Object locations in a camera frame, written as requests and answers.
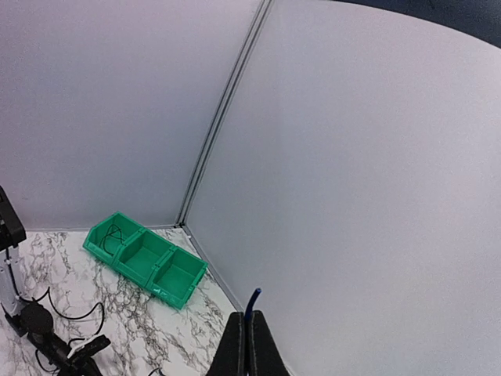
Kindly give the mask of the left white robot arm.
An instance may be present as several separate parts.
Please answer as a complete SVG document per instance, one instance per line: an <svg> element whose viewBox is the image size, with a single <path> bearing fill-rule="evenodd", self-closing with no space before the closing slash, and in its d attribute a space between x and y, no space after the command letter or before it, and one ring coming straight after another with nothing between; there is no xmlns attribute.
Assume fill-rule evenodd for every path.
<svg viewBox="0 0 501 376"><path fill-rule="evenodd" d="M93 356L110 345L104 334L96 333L81 344L71 346L54 331L52 314L29 297L20 269L19 246L26 231L4 190L1 191L1 307L9 325L18 336L25 336L55 367L57 375L101 375Z"/></svg>

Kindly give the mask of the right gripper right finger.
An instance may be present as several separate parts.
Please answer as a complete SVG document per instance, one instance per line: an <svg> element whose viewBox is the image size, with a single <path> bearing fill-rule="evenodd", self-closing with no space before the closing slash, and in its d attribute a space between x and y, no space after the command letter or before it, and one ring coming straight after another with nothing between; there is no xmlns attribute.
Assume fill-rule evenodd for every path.
<svg viewBox="0 0 501 376"><path fill-rule="evenodd" d="M250 375L290 376L260 310L250 317Z"/></svg>

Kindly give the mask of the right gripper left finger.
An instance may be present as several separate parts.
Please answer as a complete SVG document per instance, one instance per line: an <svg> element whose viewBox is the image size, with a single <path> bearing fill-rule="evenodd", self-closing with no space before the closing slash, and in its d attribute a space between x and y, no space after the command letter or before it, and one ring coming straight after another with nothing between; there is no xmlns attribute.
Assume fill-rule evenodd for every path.
<svg viewBox="0 0 501 376"><path fill-rule="evenodd" d="M246 324L242 312L231 313L207 376L245 374Z"/></svg>

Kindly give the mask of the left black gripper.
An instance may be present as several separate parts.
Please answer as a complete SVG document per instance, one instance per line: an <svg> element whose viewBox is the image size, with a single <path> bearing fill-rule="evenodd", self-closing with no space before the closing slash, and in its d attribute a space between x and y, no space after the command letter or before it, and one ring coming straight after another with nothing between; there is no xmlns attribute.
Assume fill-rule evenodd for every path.
<svg viewBox="0 0 501 376"><path fill-rule="evenodd" d="M59 367L58 375L102 376L93 356L109 345L110 340L104 334L85 339L68 352L65 362Z"/></svg>

